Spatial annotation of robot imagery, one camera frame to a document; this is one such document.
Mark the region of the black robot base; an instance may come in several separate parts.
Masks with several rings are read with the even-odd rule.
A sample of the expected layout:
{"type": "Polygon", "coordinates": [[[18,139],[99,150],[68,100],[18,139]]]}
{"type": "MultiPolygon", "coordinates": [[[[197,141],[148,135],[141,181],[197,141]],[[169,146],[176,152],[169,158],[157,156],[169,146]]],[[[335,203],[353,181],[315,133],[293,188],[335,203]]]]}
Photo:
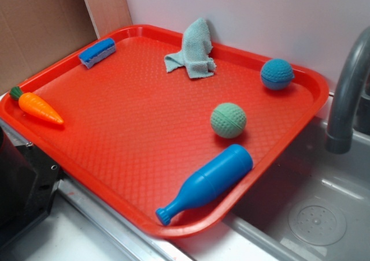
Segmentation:
{"type": "Polygon", "coordinates": [[[16,146],[1,129],[1,248],[50,215],[61,174],[39,147],[16,146]]]}

